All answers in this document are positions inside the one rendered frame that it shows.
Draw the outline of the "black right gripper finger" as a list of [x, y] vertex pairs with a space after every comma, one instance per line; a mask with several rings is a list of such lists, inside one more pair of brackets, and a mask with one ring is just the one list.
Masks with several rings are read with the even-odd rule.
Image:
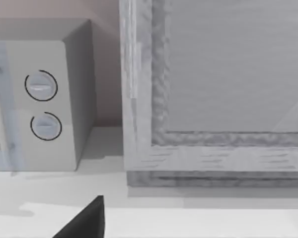
[[52, 238], [105, 238], [104, 196], [97, 196]]

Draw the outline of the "pale round microwave knob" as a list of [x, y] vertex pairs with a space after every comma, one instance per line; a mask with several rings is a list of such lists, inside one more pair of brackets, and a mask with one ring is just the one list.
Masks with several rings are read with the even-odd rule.
[[27, 94], [36, 101], [46, 102], [53, 99], [58, 92], [55, 77], [44, 70], [26, 76], [24, 87]]
[[61, 121], [50, 112], [33, 116], [30, 121], [30, 128], [32, 133], [43, 141], [53, 141], [62, 133]]

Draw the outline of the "pale microwave oven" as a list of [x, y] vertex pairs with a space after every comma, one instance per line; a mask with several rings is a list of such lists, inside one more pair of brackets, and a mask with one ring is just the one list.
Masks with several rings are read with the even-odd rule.
[[[0, 171], [75, 171], [95, 120], [95, 79], [91, 22], [84, 18], [0, 18], [0, 67], [13, 91], [13, 142], [0, 153]], [[31, 98], [27, 75], [44, 70], [58, 84], [46, 102]], [[43, 141], [31, 131], [44, 112], [62, 123], [61, 135]]]

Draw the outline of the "grey wooden cabinet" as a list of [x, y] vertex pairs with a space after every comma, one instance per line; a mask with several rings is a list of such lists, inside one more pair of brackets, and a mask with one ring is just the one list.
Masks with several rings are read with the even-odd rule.
[[298, 0], [119, 0], [133, 187], [298, 187]]

